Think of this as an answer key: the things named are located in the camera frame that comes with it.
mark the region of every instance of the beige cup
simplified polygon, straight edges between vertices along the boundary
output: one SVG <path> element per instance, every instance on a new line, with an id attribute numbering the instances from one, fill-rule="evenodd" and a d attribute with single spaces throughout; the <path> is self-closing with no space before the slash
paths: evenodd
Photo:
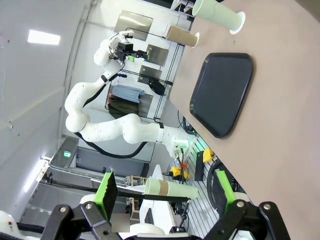
<path id="1" fill-rule="evenodd" d="M 169 41 L 190 47 L 195 47 L 198 42 L 198 38 L 195 35 L 176 26 L 170 26 L 165 38 Z"/>

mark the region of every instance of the beige table surface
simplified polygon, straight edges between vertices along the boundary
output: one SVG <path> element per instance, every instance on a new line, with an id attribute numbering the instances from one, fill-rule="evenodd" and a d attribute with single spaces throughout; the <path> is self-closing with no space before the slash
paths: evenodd
<path id="1" fill-rule="evenodd" d="M 294 0 L 223 4 L 246 13 L 243 29 L 231 35 L 196 17 L 191 33 L 200 39 L 184 50 L 170 100 L 256 205 L 278 205 L 291 239 L 320 240 L 320 24 Z M 255 65 L 234 131 L 224 139 L 189 111 L 203 61 L 217 52 L 248 53 Z"/>

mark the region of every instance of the wire rack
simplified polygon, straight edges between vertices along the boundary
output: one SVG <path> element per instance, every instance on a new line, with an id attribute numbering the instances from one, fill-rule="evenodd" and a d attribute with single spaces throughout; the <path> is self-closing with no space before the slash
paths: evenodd
<path id="1" fill-rule="evenodd" d="M 209 148 L 208 145 L 200 136 L 198 136 L 193 142 L 188 156 L 184 159 L 184 162 L 187 163 L 185 170 L 188 173 L 188 180 L 184 184 L 198 188 L 198 197 L 191 201 L 188 207 L 188 219 L 184 221 L 183 225 L 185 229 L 188 229 L 187 231 L 189 234 L 199 236 L 200 238 L 204 238 L 207 235 L 219 218 L 219 214 L 209 202 L 207 193 L 208 171 L 210 166 L 213 164 L 213 161 L 204 164 L 203 181 L 194 181 L 197 152 L 203 151 L 207 148 Z M 170 171 L 171 167 L 177 167 L 178 165 L 179 164 L 172 159 L 167 172 Z"/>
<path id="2" fill-rule="evenodd" d="M 185 48 L 185 45 L 182 45 L 180 43 L 177 43 L 176 47 L 175 47 L 175 50 L 174 50 L 174 54 L 173 54 L 173 57 L 172 57 L 172 60 L 171 60 L 171 63 L 170 63 L 170 67 L 169 67 L 169 71 L 166 75 L 166 78 L 165 78 L 165 83 L 164 83 L 164 87 L 167 88 L 167 85 L 173 85 L 173 83 L 171 83 L 169 81 L 170 79 L 170 76 L 171 76 L 171 73 L 172 73 L 172 70 L 173 70 L 173 67 L 174 67 L 174 62 L 176 61 L 176 58 L 177 58 L 177 55 L 178 55 L 178 51 L 179 51 L 179 48 L 182 47 L 182 52 Z M 160 107 L 161 107 L 161 103 L 162 103 L 162 100 L 163 100 L 164 96 L 161 95 L 160 96 L 160 99 L 159 99 L 159 102 L 158 102 L 158 105 L 156 106 L 156 110 L 155 110 L 155 114 L 154 114 L 154 117 L 153 117 L 153 120 L 156 122 L 156 123 L 159 123 L 160 120 L 161 120 L 161 116 L 159 116 L 159 111 L 160 111 Z"/>
<path id="3" fill-rule="evenodd" d="M 147 76 L 147 75 L 144 75 L 144 74 L 141 74 L 141 73 L 137 73 L 137 72 L 134 72 L 134 71 L 129 71 L 129 70 L 122 69 L 122 70 L 120 70 L 119 72 L 122 72 L 122 73 L 125 73 L 125 74 L 137 75 L 137 76 L 139 76 L 139 77 L 145 77 L 145 78 L 148 78 L 148 79 L 156 80 L 156 81 L 162 83 L 165 88 L 166 88 L 167 86 L 172 86 L 172 85 L 173 85 L 173 83 L 170 82 L 170 81 L 168 81 L 168 80 L 162 80 L 162 79 L 159 79 L 159 78 L 156 78 L 156 77 Z M 116 85 L 113 83 L 113 82 L 116 82 L 116 81 L 119 81 L 119 80 L 114 80 L 114 81 L 112 81 L 112 83 L 110 83 L 109 86 L 108 86 L 107 95 L 106 95 L 105 104 L 104 104 L 104 108 L 105 108 L 106 110 L 109 110 L 108 101 L 109 101 L 109 97 L 110 97 L 110 88 L 111 88 L 111 85 L 116 86 Z M 154 121 L 156 122 L 155 119 L 159 119 L 159 118 L 157 117 L 157 115 L 159 114 L 159 110 L 160 110 L 160 106 L 161 106 L 162 100 L 163 100 L 163 96 L 160 96 L 160 99 L 159 99 L 159 101 L 158 101 L 158 104 L 157 104 L 157 107 L 156 107 L 155 114 L 154 114 L 154 117 L 153 117 L 153 118 L 151 118 L 151 117 L 146 117 L 146 116 L 141 116 L 141 115 L 139 115 L 139 113 L 138 113 L 138 116 L 139 116 L 139 117 L 142 117 L 142 118 L 145 118 L 145 119 L 154 120 Z"/>

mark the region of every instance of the black cable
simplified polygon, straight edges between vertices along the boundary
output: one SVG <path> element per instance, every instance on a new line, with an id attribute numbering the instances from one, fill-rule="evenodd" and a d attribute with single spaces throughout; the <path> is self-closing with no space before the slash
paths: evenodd
<path id="1" fill-rule="evenodd" d="M 185 175 L 184 175 L 184 149 L 181 147 L 180 150 L 181 150 L 181 153 L 182 153 L 180 179 L 182 178 L 182 184 L 184 184 L 184 181 L 185 181 Z"/>
<path id="2" fill-rule="evenodd" d="M 208 175 L 207 175 L 207 181 L 206 181 L 206 190 L 208 193 L 208 198 L 209 198 L 209 202 L 211 204 L 211 206 L 216 209 L 217 208 L 217 204 L 216 201 L 214 199 L 214 195 L 212 192 L 212 180 L 214 177 L 214 171 L 216 169 L 218 169 L 218 167 L 220 167 L 220 165 L 223 165 L 223 163 L 220 161 L 220 159 L 217 159 L 210 167 L 209 171 L 208 171 Z"/>
<path id="3" fill-rule="evenodd" d="M 85 103 L 83 106 L 91 103 L 93 100 L 95 100 L 99 94 L 101 94 L 101 92 L 103 91 L 103 89 L 105 88 L 105 84 L 96 92 L 96 94 L 94 94 L 92 97 L 90 97 Z M 86 141 L 84 140 L 84 138 L 82 137 L 81 133 L 80 132 L 75 132 L 74 133 L 78 138 L 82 139 L 86 144 L 88 144 L 90 147 L 92 147 L 93 149 L 97 150 L 99 153 L 101 153 L 102 155 L 105 155 L 105 156 L 108 156 L 108 157 L 111 157 L 111 158 L 116 158 L 116 159 L 129 159 L 129 158 L 132 158 L 134 156 L 136 156 L 138 153 L 140 153 L 140 151 L 142 150 L 142 148 L 147 144 L 147 141 L 144 141 L 140 144 L 140 146 L 131 154 L 128 154 L 128 155 L 117 155 L 117 154 L 113 154 L 113 153 L 110 153 L 110 152 L 107 152 L 105 150 L 103 150 L 102 148 L 98 147 L 97 145 L 95 145 L 93 142 L 89 142 L 89 141 Z"/>
<path id="4" fill-rule="evenodd" d="M 136 28 L 133 28 L 133 27 L 127 27 L 125 30 L 127 31 L 128 29 L 137 30 L 137 31 L 143 32 L 143 33 L 145 33 L 145 34 L 150 34 L 150 35 L 153 35 L 153 36 L 162 38 L 162 39 L 166 39 L 166 37 L 164 37 L 164 36 L 155 35 L 155 34 L 150 33 L 150 32 L 148 32 L 148 31 L 142 31 L 142 30 L 140 30 L 140 29 L 136 29 Z"/>
<path id="5" fill-rule="evenodd" d="M 189 218 L 189 215 L 186 215 L 187 216 L 187 218 L 188 218 L 188 226 L 186 227 L 186 232 L 188 232 L 188 230 L 189 230 L 189 223 L 190 223 L 190 218 Z"/>
<path id="6" fill-rule="evenodd" d="M 171 175 L 169 173 L 167 173 L 167 172 L 163 172 L 162 175 L 171 177 Z"/>
<path id="7" fill-rule="evenodd" d="M 42 234 L 45 230 L 44 226 L 39 226 L 34 224 L 17 222 L 16 225 L 20 231 L 32 232 L 37 234 Z"/>
<path id="8" fill-rule="evenodd" d="M 190 135 L 196 135 L 196 131 L 195 129 L 190 125 L 190 123 L 187 124 L 187 119 L 185 117 L 183 117 L 182 122 L 180 122 L 180 118 L 179 118 L 179 110 L 177 112 L 177 117 L 178 117 L 178 121 L 179 121 L 179 127 L 182 127 L 183 130 Z"/>
<path id="9" fill-rule="evenodd" d="M 125 61 L 122 61 L 122 65 L 121 65 L 120 71 L 121 71 L 122 69 L 124 69 L 125 66 L 126 66 Z"/>
<path id="10" fill-rule="evenodd" d="M 237 233 L 238 233 L 238 229 L 235 231 L 235 233 L 234 233 L 234 235 L 233 235 L 233 237 L 232 237 L 232 240 L 234 240 L 235 239 L 235 237 L 236 237 L 236 235 L 237 235 Z"/>
<path id="11" fill-rule="evenodd" d="M 182 166 L 182 163 L 181 163 L 181 161 L 180 161 L 180 158 L 177 157 L 176 159 L 178 160 L 180 166 Z"/>
<path id="12" fill-rule="evenodd" d="M 119 33 L 117 33 L 116 35 L 114 35 L 113 37 L 111 37 L 110 40 L 113 39 L 113 38 L 114 38 L 115 36 L 117 36 L 117 35 L 119 35 Z"/>
<path id="13" fill-rule="evenodd" d="M 142 148 L 147 144 L 147 141 L 143 141 L 140 146 L 131 154 L 128 155 L 117 155 L 117 154 L 113 154 L 110 152 L 107 152 L 105 150 L 103 150 L 102 148 L 98 147 L 97 145 L 95 145 L 93 142 L 89 142 L 84 140 L 84 138 L 82 137 L 80 132 L 75 132 L 74 133 L 78 138 L 82 139 L 86 144 L 88 144 L 90 147 L 92 147 L 93 149 L 97 150 L 99 153 L 101 153 L 102 155 L 111 157 L 111 158 L 116 158 L 116 159 L 130 159 L 133 158 L 134 156 L 136 156 L 138 153 L 140 153 L 140 151 L 142 150 Z"/>
<path id="14" fill-rule="evenodd" d="M 167 84 L 167 85 L 170 85 L 172 86 L 173 83 L 170 82 L 170 81 L 166 81 L 166 80 L 161 80 L 159 78 L 156 78 L 156 77 L 151 77 L 151 76 L 148 76 L 148 75 L 144 75 L 144 74 L 141 74 L 141 73 L 136 73 L 134 71 L 129 71 L 129 70 L 126 70 L 126 69 L 122 69 L 120 70 L 121 72 L 124 72 L 124 73 L 128 73 L 128 74 L 133 74 L 133 75 L 137 75 L 139 77 L 145 77 L 145 78 L 148 78 L 148 79 L 153 79 L 153 80 L 156 80 L 158 82 L 161 82 L 161 83 L 164 83 L 164 84 Z"/>
<path id="15" fill-rule="evenodd" d="M 100 93 L 104 90 L 104 88 L 106 87 L 106 85 L 104 84 L 96 93 L 95 95 L 93 95 L 92 97 L 88 98 L 87 101 L 85 101 L 83 107 L 89 103 L 91 103 L 93 100 L 95 100 L 99 95 Z"/>
<path id="16" fill-rule="evenodd" d="M 41 181 L 41 183 L 42 184 L 48 184 L 48 185 L 56 186 L 56 187 L 82 190 L 82 191 L 87 191 L 87 192 L 91 192 L 91 193 L 96 193 L 98 191 L 98 188 L 80 186 L 80 185 L 75 185 L 75 184 L 66 183 L 66 182 L 62 182 L 62 181 L 57 181 L 57 180 L 53 180 L 53 179 L 51 180 L 51 182 Z"/>
<path id="17" fill-rule="evenodd" d="M 177 128 L 180 128 L 180 127 L 181 127 L 181 125 L 182 125 L 182 122 L 180 122 L 180 118 L 179 118 L 179 110 L 178 110 L 178 114 L 177 114 L 177 116 L 178 116 L 178 121 L 179 121 L 179 124 L 180 124 Z"/>

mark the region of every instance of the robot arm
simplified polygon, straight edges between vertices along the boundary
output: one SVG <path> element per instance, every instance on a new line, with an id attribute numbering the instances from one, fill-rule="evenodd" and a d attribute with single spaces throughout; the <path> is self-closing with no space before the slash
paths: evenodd
<path id="1" fill-rule="evenodd" d="M 94 83 L 77 83 L 66 98 L 64 107 L 68 112 L 66 128 L 73 133 L 80 133 L 87 142 L 113 140 L 120 135 L 129 144 L 141 142 L 156 142 L 164 144 L 171 157 L 183 148 L 187 152 L 193 136 L 183 129 L 163 126 L 158 123 L 142 124 L 136 114 L 128 114 L 121 118 L 91 123 L 88 114 L 83 112 L 86 101 L 95 96 L 99 90 L 112 81 L 121 70 L 119 61 L 125 56 L 147 58 L 143 51 L 134 51 L 133 44 L 127 38 L 132 37 L 133 31 L 120 32 L 110 40 L 104 40 L 94 54 L 94 62 L 103 67 L 105 73 Z"/>

